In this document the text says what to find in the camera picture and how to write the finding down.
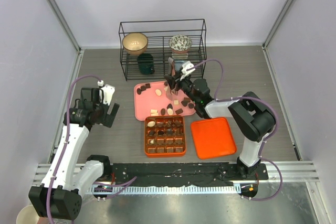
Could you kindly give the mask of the orange box lid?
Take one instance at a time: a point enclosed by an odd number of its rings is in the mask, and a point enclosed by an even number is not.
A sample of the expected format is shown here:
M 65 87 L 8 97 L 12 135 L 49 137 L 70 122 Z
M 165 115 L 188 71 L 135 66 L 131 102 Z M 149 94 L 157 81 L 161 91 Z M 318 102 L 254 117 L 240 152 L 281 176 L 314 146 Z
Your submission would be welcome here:
M 236 143 L 226 118 L 192 122 L 191 132 L 199 159 L 233 155 L 237 151 Z

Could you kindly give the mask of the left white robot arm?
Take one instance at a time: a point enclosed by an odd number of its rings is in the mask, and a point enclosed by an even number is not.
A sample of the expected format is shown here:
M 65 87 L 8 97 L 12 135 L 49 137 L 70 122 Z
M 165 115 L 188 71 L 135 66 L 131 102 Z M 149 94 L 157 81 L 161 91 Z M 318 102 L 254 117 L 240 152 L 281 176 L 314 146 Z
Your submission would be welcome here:
M 112 127 L 119 105 L 112 103 L 115 87 L 82 88 L 80 98 L 65 114 L 62 136 L 52 164 L 39 186 L 32 186 L 28 198 L 44 218 L 74 221 L 82 199 L 96 180 L 107 181 L 112 174 L 110 160 L 90 155 L 75 174 L 82 146 L 94 125 Z

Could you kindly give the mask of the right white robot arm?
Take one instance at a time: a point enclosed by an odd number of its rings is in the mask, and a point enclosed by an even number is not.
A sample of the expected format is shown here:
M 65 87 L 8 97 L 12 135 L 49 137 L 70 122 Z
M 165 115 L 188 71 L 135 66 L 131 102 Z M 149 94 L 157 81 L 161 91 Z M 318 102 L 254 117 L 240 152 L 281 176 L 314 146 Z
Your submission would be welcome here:
M 253 92 L 229 99 L 215 99 L 205 79 L 191 81 L 179 74 L 164 76 L 173 92 L 182 91 L 194 103 L 194 110 L 203 119 L 232 117 L 244 135 L 243 150 L 237 158 L 237 173 L 242 179 L 256 174 L 265 142 L 278 127 L 278 114 Z

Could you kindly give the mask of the pink tray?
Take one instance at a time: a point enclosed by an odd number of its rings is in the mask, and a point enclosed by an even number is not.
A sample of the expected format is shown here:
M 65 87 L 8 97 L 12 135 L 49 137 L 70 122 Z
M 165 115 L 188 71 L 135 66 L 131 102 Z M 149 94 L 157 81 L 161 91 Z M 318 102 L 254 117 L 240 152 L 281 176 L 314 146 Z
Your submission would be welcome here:
M 170 99 L 166 92 L 168 86 L 165 81 L 139 83 L 134 87 L 134 113 L 135 118 L 139 121 L 144 121 L 147 117 L 153 114 L 161 115 L 161 110 L 165 109 L 167 115 L 167 107 L 172 106 L 173 115 L 176 115 L 177 110 L 183 110 L 181 116 L 190 116 L 196 113 L 194 108 L 190 108 L 189 102 L 186 106 L 182 101 L 186 101 L 186 95 L 179 91 L 178 95 L 172 95 Z

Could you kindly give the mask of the orange chocolate box tray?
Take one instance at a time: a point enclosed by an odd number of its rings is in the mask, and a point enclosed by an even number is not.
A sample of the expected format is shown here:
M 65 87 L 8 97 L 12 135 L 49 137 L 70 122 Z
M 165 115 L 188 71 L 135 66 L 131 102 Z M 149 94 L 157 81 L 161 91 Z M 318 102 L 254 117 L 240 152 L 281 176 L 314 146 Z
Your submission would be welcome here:
M 147 157 L 181 157 L 186 153 L 184 118 L 150 116 L 144 121 L 144 152 Z

